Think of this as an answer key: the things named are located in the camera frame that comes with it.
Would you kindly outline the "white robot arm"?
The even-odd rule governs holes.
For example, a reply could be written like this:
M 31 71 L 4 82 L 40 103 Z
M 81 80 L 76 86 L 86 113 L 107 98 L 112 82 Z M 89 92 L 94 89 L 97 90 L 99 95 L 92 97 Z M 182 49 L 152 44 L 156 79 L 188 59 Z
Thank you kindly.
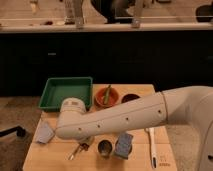
M 188 124 L 200 138 L 196 171 L 213 171 L 213 87 L 188 86 L 156 92 L 90 114 L 75 110 L 66 99 L 57 121 L 61 139 L 83 140 L 90 136 Z

